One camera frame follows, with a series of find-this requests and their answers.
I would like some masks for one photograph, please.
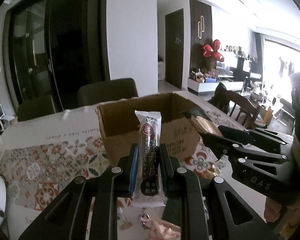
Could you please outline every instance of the table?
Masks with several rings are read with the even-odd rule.
[[[244,129],[219,109],[188,91],[176,93],[199,105],[216,125]],[[110,165],[95,109],[96,105],[86,106],[17,123],[2,134],[6,151],[0,163],[0,174],[8,182],[6,213],[10,239],[18,239],[74,177],[93,178]],[[195,153],[181,165],[201,173],[214,161],[216,157],[212,151],[200,141]],[[220,160],[218,166],[221,176],[263,218],[265,196],[232,179],[231,165],[226,158]],[[157,208],[156,212],[162,214],[163,210],[164,207]],[[133,239],[133,234],[144,234],[137,221],[141,209],[126,207],[123,211],[133,227],[118,231],[119,239]]]

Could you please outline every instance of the open cardboard box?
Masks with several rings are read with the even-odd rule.
[[[174,93],[125,99],[98,106],[100,133],[111,166],[130,152],[131,144],[138,143],[140,123],[138,111],[158,111],[162,126],[160,143],[165,143],[170,156],[183,161],[194,154],[200,135],[181,112],[197,105]]]

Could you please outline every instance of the patterned tablecloth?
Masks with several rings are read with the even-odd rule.
[[[205,110],[216,125],[241,128],[207,102],[195,103]],[[94,136],[87,133],[85,139],[82,139],[84,136],[81,134],[80,139],[62,141],[64,136],[76,137],[71,133],[60,134],[60,142],[5,151],[0,163],[0,174],[8,183],[9,204],[42,211],[76,176],[87,179],[97,177],[110,166],[98,127]],[[214,161],[216,157],[212,151],[200,141],[195,153],[181,165],[193,170],[198,176],[204,176]],[[223,168],[225,163],[219,161],[219,168]]]

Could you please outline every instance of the floor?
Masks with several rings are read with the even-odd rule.
[[[180,89],[164,80],[158,81],[158,93],[169,93],[174,91],[180,91]],[[204,99],[205,101],[208,101],[213,96],[214,96],[214,92],[211,92],[199,97]],[[230,102],[229,106],[231,112],[234,103]],[[231,118],[235,120],[238,113],[239,113],[239,107],[236,107]],[[241,124],[244,118],[245,118],[244,114],[241,114],[241,116],[238,119],[238,122]],[[270,125],[268,126],[268,130],[292,135],[293,123],[294,121],[291,118],[289,118],[287,114],[283,113],[282,111],[279,111],[274,117],[272,117]]]

